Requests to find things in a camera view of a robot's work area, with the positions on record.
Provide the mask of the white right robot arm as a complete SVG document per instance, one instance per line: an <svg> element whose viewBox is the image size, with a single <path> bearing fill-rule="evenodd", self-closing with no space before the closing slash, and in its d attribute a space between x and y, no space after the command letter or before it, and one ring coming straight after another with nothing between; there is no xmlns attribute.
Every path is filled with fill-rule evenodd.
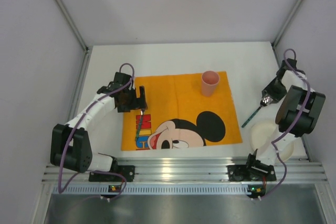
<svg viewBox="0 0 336 224"><path fill-rule="evenodd" d="M277 161L286 161L293 154L294 141L310 134L319 118L326 96L314 91L298 70L295 59L283 60L276 77L262 91L261 106L281 105L274 120L255 123L250 129L253 154L247 168L270 172Z"/></svg>

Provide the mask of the green handled spoon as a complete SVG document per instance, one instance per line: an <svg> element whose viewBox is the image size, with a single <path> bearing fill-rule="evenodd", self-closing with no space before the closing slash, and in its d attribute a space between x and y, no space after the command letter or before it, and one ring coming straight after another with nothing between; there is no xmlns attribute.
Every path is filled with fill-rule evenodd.
<svg viewBox="0 0 336 224"><path fill-rule="evenodd" d="M254 116L263 108L269 105L272 102L272 98L269 95L265 95L262 97L259 107L249 116L249 118L242 124L242 128L244 128L253 118Z"/></svg>

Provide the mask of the orange cartoon mouse placemat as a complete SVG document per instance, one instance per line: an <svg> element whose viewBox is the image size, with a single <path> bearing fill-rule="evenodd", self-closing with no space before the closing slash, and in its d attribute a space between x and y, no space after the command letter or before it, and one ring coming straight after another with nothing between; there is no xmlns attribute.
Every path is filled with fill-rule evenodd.
<svg viewBox="0 0 336 224"><path fill-rule="evenodd" d="M140 111L123 116L123 151L183 149L242 143L227 73L210 97L201 93L201 73L137 77L148 105L140 135Z"/></svg>

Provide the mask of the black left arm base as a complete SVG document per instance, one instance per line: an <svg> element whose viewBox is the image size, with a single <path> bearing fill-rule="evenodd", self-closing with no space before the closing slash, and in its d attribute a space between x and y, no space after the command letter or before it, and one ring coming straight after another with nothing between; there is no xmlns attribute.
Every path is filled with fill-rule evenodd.
<svg viewBox="0 0 336 224"><path fill-rule="evenodd" d="M135 166L133 165L118 165L109 171L97 173L91 172L89 175L90 182L133 182L135 177Z"/></svg>

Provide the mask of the pink plastic cup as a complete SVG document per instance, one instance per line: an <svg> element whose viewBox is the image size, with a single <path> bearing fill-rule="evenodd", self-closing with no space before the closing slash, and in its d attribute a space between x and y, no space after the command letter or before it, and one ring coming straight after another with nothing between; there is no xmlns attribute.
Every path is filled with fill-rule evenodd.
<svg viewBox="0 0 336 224"><path fill-rule="evenodd" d="M201 77L201 92L205 97L210 97L215 92L220 81L220 76L215 71L205 71Z"/></svg>

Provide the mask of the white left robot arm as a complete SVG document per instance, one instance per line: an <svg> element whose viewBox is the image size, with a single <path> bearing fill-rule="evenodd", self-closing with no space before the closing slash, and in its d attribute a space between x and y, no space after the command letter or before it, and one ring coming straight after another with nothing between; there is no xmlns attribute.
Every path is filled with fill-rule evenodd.
<svg viewBox="0 0 336 224"><path fill-rule="evenodd" d="M113 157L93 149L89 132L93 131L112 110L119 113L147 109L145 87L110 83L101 87L90 104L66 124L57 124L52 131L50 162L55 166L84 173L109 172Z"/></svg>

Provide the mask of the green handled fork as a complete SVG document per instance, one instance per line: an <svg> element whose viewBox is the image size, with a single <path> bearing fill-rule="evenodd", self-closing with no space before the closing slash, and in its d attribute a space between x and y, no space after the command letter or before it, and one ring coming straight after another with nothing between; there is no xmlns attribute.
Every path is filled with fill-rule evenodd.
<svg viewBox="0 0 336 224"><path fill-rule="evenodd" d="M141 130L142 122L143 122L143 117L144 117L145 109L141 109L140 112L141 112L141 114L140 114L140 119L139 119L138 127L137 127L137 130L136 130L135 141L138 140L139 135L140 135L140 130Z"/></svg>

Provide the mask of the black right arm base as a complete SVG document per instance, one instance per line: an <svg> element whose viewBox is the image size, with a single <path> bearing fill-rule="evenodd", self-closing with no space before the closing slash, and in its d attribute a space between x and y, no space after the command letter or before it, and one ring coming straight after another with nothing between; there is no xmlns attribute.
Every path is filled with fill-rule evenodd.
<svg viewBox="0 0 336 224"><path fill-rule="evenodd" d="M276 174L272 165L266 165L249 154L247 161L242 165L228 165L228 178L230 182L267 182L276 181Z"/></svg>

